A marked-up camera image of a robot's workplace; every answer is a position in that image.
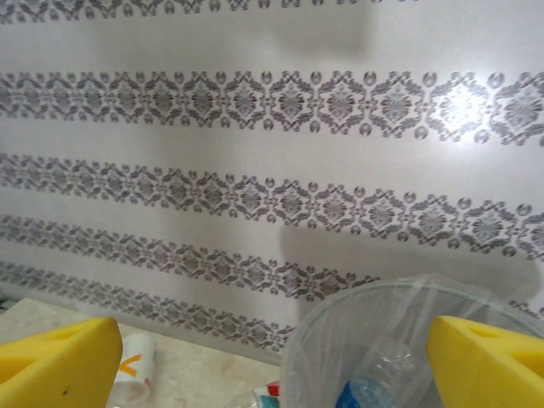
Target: trash bin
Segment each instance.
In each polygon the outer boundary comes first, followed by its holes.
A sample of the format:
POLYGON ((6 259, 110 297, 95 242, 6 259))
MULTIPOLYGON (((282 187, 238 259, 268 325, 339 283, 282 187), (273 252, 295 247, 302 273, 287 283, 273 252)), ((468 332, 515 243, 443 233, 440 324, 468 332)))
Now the trash bin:
POLYGON ((328 297, 290 336, 281 364, 281 408, 332 408, 380 339, 407 346, 422 361, 417 387, 401 407, 443 407, 425 352, 437 315, 459 316, 544 337, 544 325, 489 291, 437 275, 382 280, 328 297))

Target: clear plastic bag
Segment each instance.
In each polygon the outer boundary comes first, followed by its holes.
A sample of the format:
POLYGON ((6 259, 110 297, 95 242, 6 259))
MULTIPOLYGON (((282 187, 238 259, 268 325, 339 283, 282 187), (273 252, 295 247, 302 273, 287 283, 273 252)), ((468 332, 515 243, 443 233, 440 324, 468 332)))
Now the clear plastic bag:
POLYGON ((425 343, 437 315, 459 316, 544 337, 541 322, 491 292, 440 275, 384 280, 328 297, 291 335, 281 365, 282 408, 334 407, 345 384, 385 337, 404 344, 423 364, 398 407, 442 407, 425 343))

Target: wallpaper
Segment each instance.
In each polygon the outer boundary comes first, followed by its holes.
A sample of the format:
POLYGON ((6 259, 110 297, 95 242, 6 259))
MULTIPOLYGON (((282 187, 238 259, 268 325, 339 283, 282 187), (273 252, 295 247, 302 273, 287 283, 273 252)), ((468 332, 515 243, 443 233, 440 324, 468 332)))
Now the wallpaper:
POLYGON ((416 273, 544 320, 544 6, 503 6, 1 3, 0 287, 268 362, 416 273))

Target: plastic bag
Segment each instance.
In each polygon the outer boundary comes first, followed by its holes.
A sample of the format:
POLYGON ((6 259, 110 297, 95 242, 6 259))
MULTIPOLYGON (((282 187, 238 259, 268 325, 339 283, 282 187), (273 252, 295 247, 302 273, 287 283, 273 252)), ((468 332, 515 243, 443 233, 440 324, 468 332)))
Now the plastic bag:
POLYGON ((440 275, 382 280, 328 297, 291 335, 281 365, 282 408, 330 408, 355 369, 384 337, 423 361, 417 386, 398 407, 442 407, 425 343, 437 315, 459 316, 544 337, 538 320, 510 308, 488 290, 440 275))

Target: countertop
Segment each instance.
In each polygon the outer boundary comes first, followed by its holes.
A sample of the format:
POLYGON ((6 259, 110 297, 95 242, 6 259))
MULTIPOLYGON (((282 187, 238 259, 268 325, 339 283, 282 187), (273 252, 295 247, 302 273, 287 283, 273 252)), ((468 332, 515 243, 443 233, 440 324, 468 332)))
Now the countertop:
MULTIPOLYGON (((0 343, 66 326, 90 316, 23 299, 0 315, 0 343)), ((119 325, 121 334, 151 334, 157 344, 154 389, 147 407, 223 408, 238 394, 280 378, 280 367, 119 325)))

